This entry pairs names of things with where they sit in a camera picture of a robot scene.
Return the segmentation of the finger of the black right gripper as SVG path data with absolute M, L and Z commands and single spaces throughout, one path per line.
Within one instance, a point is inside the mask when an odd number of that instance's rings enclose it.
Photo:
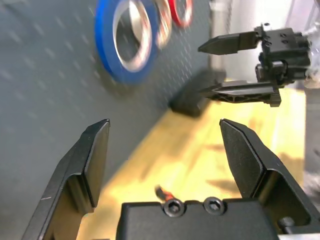
M 260 36 L 255 31 L 216 36 L 201 46 L 198 51 L 211 55 L 230 55 L 238 51 L 255 49 Z
M 279 88 L 271 82 L 244 80 L 225 81 L 199 90 L 208 99 L 232 104 L 262 102 L 271 107 L 279 107 L 282 99 Z

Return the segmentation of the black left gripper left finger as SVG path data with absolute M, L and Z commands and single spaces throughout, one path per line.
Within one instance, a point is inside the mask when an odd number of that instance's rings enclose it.
M 84 215 L 98 205 L 110 121 L 88 126 L 56 166 L 22 236 L 24 240 L 74 240 Z

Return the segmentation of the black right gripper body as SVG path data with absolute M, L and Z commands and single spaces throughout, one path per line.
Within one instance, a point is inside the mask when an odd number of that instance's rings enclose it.
M 304 80 L 311 64 L 308 38 L 292 28 L 265 30 L 263 25 L 254 29 L 261 42 L 262 52 L 255 67 L 258 82 L 271 82 L 284 87 Z

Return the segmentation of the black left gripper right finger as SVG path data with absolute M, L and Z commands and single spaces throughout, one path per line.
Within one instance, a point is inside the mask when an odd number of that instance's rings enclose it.
M 296 227 L 312 225 L 313 204 L 280 158 L 247 126 L 229 119 L 219 125 L 241 196 L 259 200 L 275 223 L 290 217 Z

